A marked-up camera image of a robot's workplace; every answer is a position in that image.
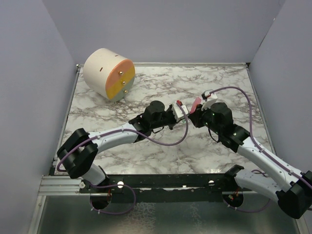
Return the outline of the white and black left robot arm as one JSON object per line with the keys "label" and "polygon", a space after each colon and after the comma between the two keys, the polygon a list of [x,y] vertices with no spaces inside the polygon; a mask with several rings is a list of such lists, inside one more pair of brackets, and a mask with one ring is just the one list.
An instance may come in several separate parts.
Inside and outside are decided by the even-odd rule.
{"label": "white and black left robot arm", "polygon": [[103,192],[108,185],[105,171],[94,164],[95,157],[108,149],[123,144],[132,144],[144,139],[152,141],[150,135],[158,128],[173,127],[186,120],[188,108],[181,101],[171,104],[168,109],[161,101],[152,101],[132,120],[120,127],[102,132],[75,130],[58,149],[58,172],[66,172],[71,179],[81,177],[88,181],[96,192]]}

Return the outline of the pink strap keyring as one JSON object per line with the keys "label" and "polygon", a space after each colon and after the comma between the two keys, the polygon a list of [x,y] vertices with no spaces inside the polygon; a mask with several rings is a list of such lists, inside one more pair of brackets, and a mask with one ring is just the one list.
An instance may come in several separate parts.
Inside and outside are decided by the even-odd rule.
{"label": "pink strap keyring", "polygon": [[192,104],[192,107],[191,107],[191,110],[190,110],[190,114],[194,113],[196,111],[196,108],[198,105],[201,104],[201,98],[200,97],[196,97],[196,99],[194,100],[193,104]]}

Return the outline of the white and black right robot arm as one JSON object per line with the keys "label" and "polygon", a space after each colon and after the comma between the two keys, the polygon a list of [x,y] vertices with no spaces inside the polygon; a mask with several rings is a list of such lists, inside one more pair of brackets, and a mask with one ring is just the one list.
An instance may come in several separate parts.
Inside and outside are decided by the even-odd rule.
{"label": "white and black right robot arm", "polygon": [[188,118],[195,127],[207,127],[217,134],[218,142],[247,158],[273,180],[272,185],[260,182],[240,169],[224,178],[228,190],[242,187],[258,192],[275,201],[285,214],[294,219],[299,219],[311,207],[311,171],[300,171],[260,145],[248,130],[234,123],[232,111],[224,102],[214,103],[208,108],[194,104]]}

